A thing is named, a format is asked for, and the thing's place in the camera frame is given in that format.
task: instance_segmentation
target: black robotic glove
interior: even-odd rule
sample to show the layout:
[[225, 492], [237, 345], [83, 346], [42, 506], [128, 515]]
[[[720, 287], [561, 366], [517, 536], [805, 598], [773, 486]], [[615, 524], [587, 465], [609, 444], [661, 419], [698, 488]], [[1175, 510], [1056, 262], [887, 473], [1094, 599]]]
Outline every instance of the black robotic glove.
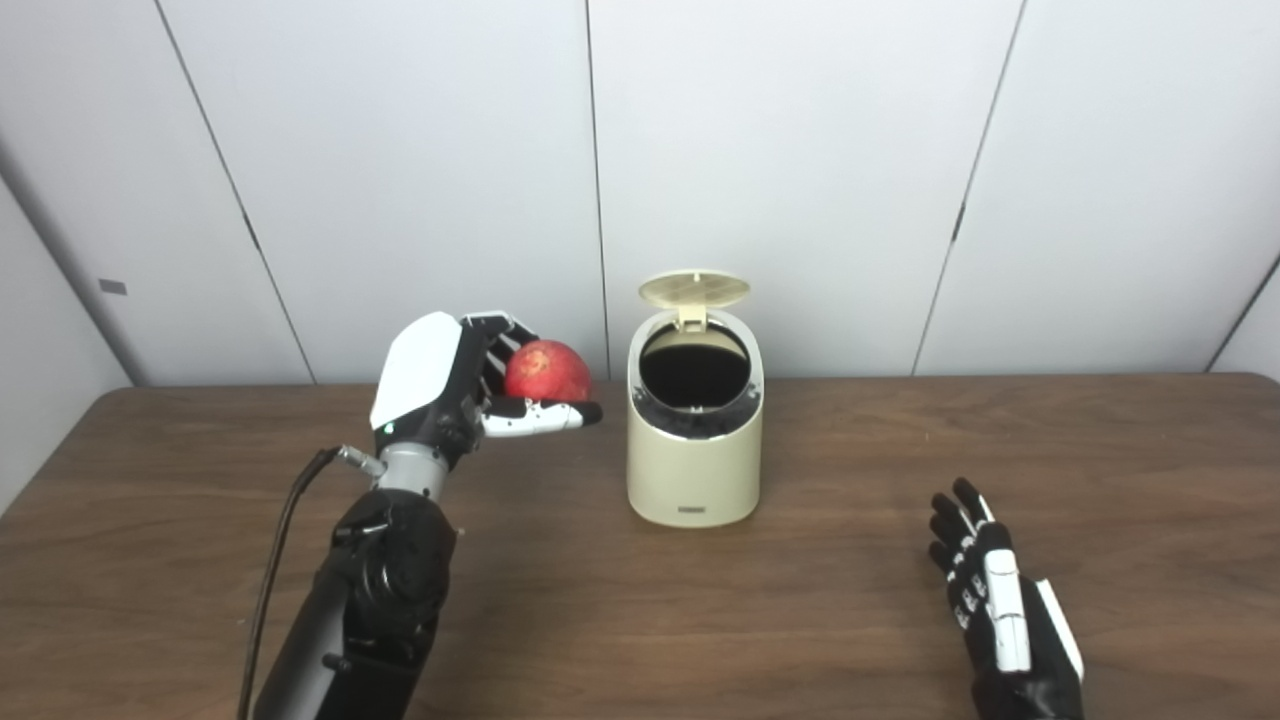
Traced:
[[452, 470], [485, 436], [531, 436], [599, 423], [603, 413], [595, 402], [506, 393], [506, 363], [535, 340], [507, 313], [462, 320], [431, 313], [411, 323], [392, 341], [369, 413], [378, 455], [412, 442], [440, 451]]
[[946, 574], [982, 720], [1083, 720], [1084, 664], [1048, 580], [1018, 571], [1009, 529], [964, 478], [933, 496], [929, 557]]

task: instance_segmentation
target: red fruit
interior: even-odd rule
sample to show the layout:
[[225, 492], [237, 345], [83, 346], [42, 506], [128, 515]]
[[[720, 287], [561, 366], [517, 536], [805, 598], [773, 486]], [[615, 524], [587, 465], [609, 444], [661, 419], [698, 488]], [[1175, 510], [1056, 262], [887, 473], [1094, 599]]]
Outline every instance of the red fruit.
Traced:
[[536, 340], [507, 363], [507, 395], [580, 402], [591, 395], [591, 372], [572, 347]]

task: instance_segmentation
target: trash can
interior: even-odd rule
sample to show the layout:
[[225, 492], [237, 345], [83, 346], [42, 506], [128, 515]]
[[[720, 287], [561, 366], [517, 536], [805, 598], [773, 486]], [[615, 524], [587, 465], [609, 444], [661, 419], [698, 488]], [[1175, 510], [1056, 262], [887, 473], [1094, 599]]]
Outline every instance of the trash can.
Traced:
[[627, 497], [641, 518], [712, 528], [746, 518], [760, 497], [764, 366], [755, 336], [722, 307], [750, 286], [680, 270], [640, 296], [662, 307], [627, 354]]

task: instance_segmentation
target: robotic arm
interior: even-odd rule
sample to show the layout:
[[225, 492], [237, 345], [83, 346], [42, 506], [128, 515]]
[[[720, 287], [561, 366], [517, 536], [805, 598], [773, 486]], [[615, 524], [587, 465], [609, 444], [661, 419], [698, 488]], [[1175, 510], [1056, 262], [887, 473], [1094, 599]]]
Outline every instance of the robotic arm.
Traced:
[[1048, 580], [1018, 570], [1009, 529], [964, 478], [933, 496], [929, 557], [964, 630], [982, 720], [1084, 720], [1084, 661]]
[[598, 423], [594, 402], [541, 402], [503, 392], [504, 365], [538, 340], [506, 313], [433, 313], [387, 356], [370, 413], [376, 457], [324, 451], [300, 477], [282, 518], [255, 618], [242, 692], [247, 716], [256, 639], [288, 514], [310, 478], [342, 457], [374, 478], [338, 521], [253, 710], [255, 720], [401, 720], [435, 641], [456, 533], [440, 510], [444, 480], [480, 439]]

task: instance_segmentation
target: black cable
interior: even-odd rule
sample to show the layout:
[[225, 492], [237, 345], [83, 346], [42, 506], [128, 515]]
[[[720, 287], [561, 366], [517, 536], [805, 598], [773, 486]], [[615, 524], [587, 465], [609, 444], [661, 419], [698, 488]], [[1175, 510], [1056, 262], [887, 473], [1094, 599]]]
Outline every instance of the black cable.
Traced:
[[275, 584], [275, 570], [280, 565], [280, 555], [284, 552], [284, 538], [289, 534], [289, 520], [293, 519], [293, 509], [306, 492], [311, 480], [324, 470], [324, 466], [333, 462], [340, 447], [330, 447], [316, 452], [316, 456], [302, 469], [298, 479], [293, 480], [289, 496], [284, 500], [284, 509], [280, 511], [280, 520], [275, 525], [275, 541], [271, 543], [271, 553], [266, 557], [266, 573], [262, 575], [262, 588], [257, 592], [257, 609], [253, 610], [253, 623], [248, 630], [248, 652], [244, 657], [244, 679], [241, 680], [239, 708], [236, 711], [237, 720], [248, 720], [248, 705], [253, 696], [253, 670], [257, 666], [257, 648], [262, 644], [262, 624], [266, 621], [266, 605], [271, 600], [271, 585]]

